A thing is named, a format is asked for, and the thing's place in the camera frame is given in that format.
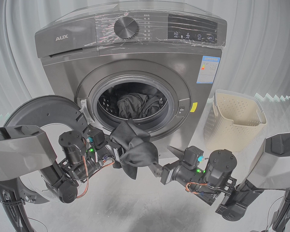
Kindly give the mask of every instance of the aux logo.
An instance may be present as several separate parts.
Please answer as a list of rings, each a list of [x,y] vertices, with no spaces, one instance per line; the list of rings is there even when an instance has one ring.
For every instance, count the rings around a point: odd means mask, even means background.
[[[68,37],[68,35],[63,35],[63,36],[60,36],[60,37],[56,37],[55,41],[58,41],[58,40],[61,40],[61,39],[65,39],[67,37]]]

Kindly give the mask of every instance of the laundry basket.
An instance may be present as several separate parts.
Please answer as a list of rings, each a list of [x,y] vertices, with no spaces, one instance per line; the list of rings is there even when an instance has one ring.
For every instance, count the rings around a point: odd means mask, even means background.
[[[241,151],[267,124],[266,115],[254,97],[216,90],[204,126],[206,147]]]

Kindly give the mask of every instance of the door hinge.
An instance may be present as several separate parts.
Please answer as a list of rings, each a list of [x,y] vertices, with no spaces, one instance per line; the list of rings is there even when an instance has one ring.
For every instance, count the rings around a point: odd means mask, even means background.
[[[90,124],[90,123],[94,123],[95,121],[92,119],[89,111],[88,111],[88,108],[87,108],[87,100],[86,99],[82,99],[81,100],[81,109],[80,109],[80,112],[83,113],[85,115],[85,118],[87,120],[87,124]]]

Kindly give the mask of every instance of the yellow warning label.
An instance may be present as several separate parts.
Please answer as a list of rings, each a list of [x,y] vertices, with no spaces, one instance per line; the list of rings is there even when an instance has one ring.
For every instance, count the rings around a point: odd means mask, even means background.
[[[191,108],[190,112],[194,112],[196,110],[196,107],[197,107],[197,102],[192,104],[192,108]]]

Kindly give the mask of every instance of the black cloth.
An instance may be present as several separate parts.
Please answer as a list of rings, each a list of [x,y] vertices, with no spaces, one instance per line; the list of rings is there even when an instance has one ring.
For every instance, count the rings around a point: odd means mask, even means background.
[[[145,118],[160,109],[161,100],[157,96],[140,93],[128,93],[120,96],[117,101],[119,117]]]
[[[134,180],[137,167],[158,163],[158,151],[155,145],[150,143],[150,134],[137,128],[132,119],[121,122],[111,133],[110,140],[122,146],[120,164],[124,172]]]

